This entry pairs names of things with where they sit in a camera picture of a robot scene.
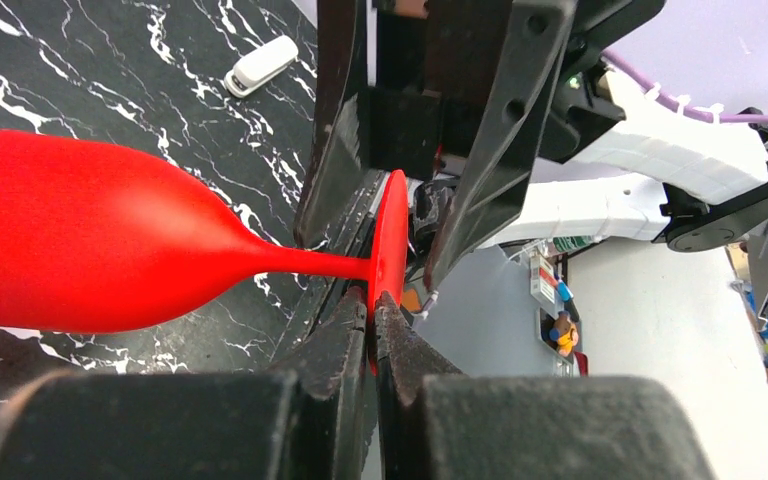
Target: white clip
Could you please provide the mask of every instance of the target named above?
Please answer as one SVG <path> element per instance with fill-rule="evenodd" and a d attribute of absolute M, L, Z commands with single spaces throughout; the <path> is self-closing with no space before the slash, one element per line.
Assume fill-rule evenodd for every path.
<path fill-rule="evenodd" d="M 676 97 L 676 102 L 678 102 L 678 108 L 676 108 L 676 113 L 684 116 L 684 109 L 687 108 L 688 105 L 690 105 L 690 95 L 679 95 Z"/>
<path fill-rule="evenodd" d="M 661 96 L 661 84 L 657 82 L 654 85 L 652 85 L 652 88 L 648 92 L 643 94 L 643 98 L 649 101 L 655 101 L 660 96 Z"/>
<path fill-rule="evenodd" d="M 726 109 L 726 106 L 722 103 L 715 103 L 711 105 L 708 108 L 705 107 L 696 107 L 697 110 L 702 110 L 703 112 L 708 112 L 711 114 L 711 123 L 714 125 L 720 124 L 720 115 L 722 115 L 723 111 Z"/>

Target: black marble surface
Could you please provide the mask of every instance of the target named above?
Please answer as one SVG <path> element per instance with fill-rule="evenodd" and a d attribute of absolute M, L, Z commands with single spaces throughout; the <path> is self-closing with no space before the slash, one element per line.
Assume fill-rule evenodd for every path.
<path fill-rule="evenodd" d="M 281 34 L 296 41 L 299 60 L 245 101 L 230 98 L 224 74 Z M 290 245 L 310 149 L 315 39 L 291 0 L 0 0 L 0 128 L 163 157 L 207 184 L 258 235 Z M 347 238 L 332 232 L 323 247 L 347 245 L 353 232 L 339 230 Z M 58 367 L 264 367 L 306 335 L 327 286 L 262 276 L 183 318 L 119 335 L 0 329 L 0 405 Z"/>

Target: green object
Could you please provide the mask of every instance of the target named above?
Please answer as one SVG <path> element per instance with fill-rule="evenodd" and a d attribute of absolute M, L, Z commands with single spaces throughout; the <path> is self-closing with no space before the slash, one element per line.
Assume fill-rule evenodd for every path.
<path fill-rule="evenodd" d="M 583 235 L 579 237 L 557 237 L 552 239 L 552 244 L 555 245 L 555 250 L 558 253 L 567 253 L 579 248 L 584 248 L 593 243 L 593 237 L 590 235 Z"/>

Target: screw hole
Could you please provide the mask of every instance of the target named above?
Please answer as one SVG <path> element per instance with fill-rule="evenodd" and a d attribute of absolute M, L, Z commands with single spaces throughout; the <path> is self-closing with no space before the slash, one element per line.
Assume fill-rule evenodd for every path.
<path fill-rule="evenodd" d="M 528 25 L 528 30 L 535 35 L 540 35 L 541 33 L 545 32 L 546 27 L 548 26 L 546 19 L 540 15 L 529 17 L 526 25 Z"/>
<path fill-rule="evenodd" d="M 505 105 L 505 118 L 511 123 L 516 123 L 525 116 L 525 103 L 522 100 L 511 100 Z"/>

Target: cable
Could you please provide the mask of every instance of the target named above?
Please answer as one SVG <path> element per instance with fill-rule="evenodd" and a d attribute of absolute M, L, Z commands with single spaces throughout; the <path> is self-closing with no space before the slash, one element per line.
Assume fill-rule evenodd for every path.
<path fill-rule="evenodd" d="M 604 52 L 602 52 L 602 56 L 614 67 L 616 67 L 617 70 L 620 70 L 621 72 L 631 77 L 632 80 L 637 82 L 637 84 L 643 87 L 644 90 L 653 91 L 654 89 L 659 88 L 655 84 L 655 82 L 646 78 L 645 75 L 638 72 L 634 67 L 631 66 L 631 64 L 629 64 L 628 62 L 620 58 L 616 53 L 609 50 L 605 50 Z M 659 104 L 667 107 L 668 109 L 674 112 L 677 112 L 679 110 L 681 105 L 675 98 L 665 94 L 662 91 L 658 91 L 657 93 L 658 95 L 655 98 L 655 101 L 657 101 Z M 692 118 L 694 120 L 706 122 L 706 123 L 714 123 L 713 113 L 703 112 L 702 110 L 699 110 L 695 107 L 685 107 L 684 116 L 688 118 Z M 721 123 L 763 123 L 768 125 L 768 115 L 754 115 L 754 114 L 721 115 L 720 122 Z"/>

